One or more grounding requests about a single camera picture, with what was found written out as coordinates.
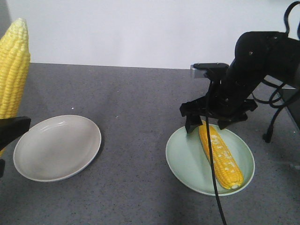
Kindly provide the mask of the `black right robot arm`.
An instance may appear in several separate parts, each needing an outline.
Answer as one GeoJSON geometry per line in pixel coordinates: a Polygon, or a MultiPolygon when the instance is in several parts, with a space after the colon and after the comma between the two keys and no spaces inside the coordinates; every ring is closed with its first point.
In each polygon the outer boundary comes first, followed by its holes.
{"type": "Polygon", "coordinates": [[[210,93],[183,103],[186,132],[202,125],[201,116],[217,119],[220,129],[247,120],[247,111],[257,104],[249,95],[269,75],[294,88],[300,87],[300,42],[276,31],[242,34],[235,46],[235,58],[225,63],[196,63],[192,73],[212,81],[210,93]]]}

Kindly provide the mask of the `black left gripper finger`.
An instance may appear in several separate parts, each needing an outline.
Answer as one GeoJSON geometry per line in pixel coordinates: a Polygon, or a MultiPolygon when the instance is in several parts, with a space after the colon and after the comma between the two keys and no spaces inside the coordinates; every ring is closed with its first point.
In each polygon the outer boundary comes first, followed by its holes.
{"type": "Polygon", "coordinates": [[[0,120],[0,150],[3,150],[12,141],[28,132],[31,118],[15,117],[0,120]]]}
{"type": "Polygon", "coordinates": [[[5,160],[4,159],[0,159],[0,178],[3,177],[4,170],[5,170],[5,160]]]}

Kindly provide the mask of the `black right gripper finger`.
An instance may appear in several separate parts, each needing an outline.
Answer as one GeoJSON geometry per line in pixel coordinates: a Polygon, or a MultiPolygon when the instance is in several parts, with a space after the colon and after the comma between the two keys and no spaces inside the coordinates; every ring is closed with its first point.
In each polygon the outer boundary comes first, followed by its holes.
{"type": "Polygon", "coordinates": [[[217,125],[220,129],[225,129],[229,125],[232,125],[232,124],[235,124],[238,122],[242,122],[242,121],[246,121],[247,119],[248,119],[248,116],[245,113],[242,113],[240,115],[235,115],[232,118],[219,119],[217,121],[217,125]]]}
{"type": "Polygon", "coordinates": [[[192,133],[197,127],[201,125],[202,125],[202,120],[199,114],[186,115],[185,129],[187,134],[192,133]]]}

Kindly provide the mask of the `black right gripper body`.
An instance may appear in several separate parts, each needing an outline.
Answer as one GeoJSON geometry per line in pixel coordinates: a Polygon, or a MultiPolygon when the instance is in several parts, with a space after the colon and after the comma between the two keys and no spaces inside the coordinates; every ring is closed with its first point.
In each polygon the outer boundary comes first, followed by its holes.
{"type": "Polygon", "coordinates": [[[204,115],[208,110],[210,117],[238,117],[247,111],[252,112],[257,103],[248,96],[256,87],[256,81],[223,79],[219,85],[213,85],[205,96],[183,103],[181,115],[204,115]]]}

